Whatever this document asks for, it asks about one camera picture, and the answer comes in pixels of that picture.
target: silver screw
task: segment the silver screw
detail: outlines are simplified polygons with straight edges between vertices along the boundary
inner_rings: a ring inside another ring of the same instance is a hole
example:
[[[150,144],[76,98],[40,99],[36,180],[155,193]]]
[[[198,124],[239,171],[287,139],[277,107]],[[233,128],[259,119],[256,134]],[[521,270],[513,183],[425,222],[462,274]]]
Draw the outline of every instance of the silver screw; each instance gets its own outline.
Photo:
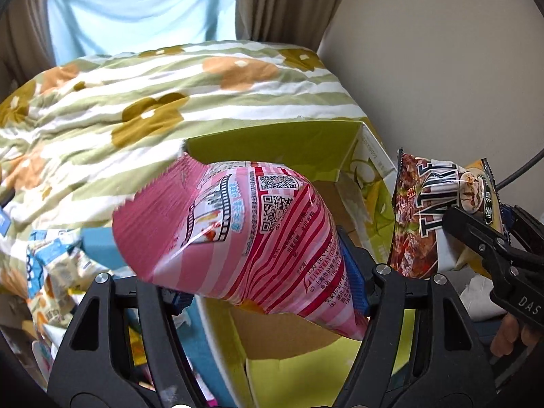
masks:
[[[103,284],[108,279],[109,275],[107,273],[99,273],[98,275],[96,275],[95,281],[99,284]]]
[[[432,278],[438,285],[445,285],[448,282],[447,277],[444,275],[441,275],[440,273],[437,275],[434,275]]]
[[[389,267],[387,264],[377,264],[376,271],[380,275],[388,275],[391,273],[391,267]]]

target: tatake snack bag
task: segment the tatake snack bag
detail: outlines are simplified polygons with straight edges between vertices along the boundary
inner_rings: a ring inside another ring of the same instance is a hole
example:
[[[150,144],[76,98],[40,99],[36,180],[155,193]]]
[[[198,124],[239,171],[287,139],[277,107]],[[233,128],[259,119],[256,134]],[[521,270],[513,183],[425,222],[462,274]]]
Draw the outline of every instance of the tatake snack bag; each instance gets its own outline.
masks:
[[[427,278],[469,263],[488,276],[481,257],[442,229],[442,216],[453,206],[503,232],[499,200],[485,159],[463,168],[450,161],[408,155],[401,149],[393,198],[391,267],[404,276]]]
[[[283,165],[184,153],[114,212],[113,235],[142,280],[363,339],[333,218]]]

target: light blue sheer curtain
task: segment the light blue sheer curtain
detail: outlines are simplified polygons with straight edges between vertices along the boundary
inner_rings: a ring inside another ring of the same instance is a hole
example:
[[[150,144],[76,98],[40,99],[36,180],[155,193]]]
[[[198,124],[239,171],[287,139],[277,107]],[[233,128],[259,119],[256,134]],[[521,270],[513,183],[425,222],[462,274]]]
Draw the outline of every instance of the light blue sheer curtain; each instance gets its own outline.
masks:
[[[235,39],[236,0],[47,0],[57,64]]]

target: curtain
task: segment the curtain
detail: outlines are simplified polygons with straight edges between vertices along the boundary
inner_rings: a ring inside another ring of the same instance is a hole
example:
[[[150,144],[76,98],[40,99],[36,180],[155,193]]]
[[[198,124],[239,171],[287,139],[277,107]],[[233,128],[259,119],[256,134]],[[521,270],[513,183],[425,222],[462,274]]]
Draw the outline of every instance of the curtain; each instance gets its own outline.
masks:
[[[19,85],[55,65],[46,0],[11,0],[0,18],[0,58]]]
[[[236,35],[317,51],[340,0],[236,0]]]
[[[236,39],[236,0],[48,0],[55,60]]]

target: human hand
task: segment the human hand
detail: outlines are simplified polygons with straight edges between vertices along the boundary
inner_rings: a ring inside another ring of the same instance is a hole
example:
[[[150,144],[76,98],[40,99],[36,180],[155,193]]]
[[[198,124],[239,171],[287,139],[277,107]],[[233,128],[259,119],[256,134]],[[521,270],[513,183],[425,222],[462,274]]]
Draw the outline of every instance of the human hand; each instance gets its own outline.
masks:
[[[520,336],[520,323],[518,320],[508,313],[500,324],[499,331],[491,342],[491,353],[497,357],[508,355],[513,351],[513,345]],[[521,330],[522,342],[531,349],[540,340],[541,334],[534,331],[528,325],[525,325]]]

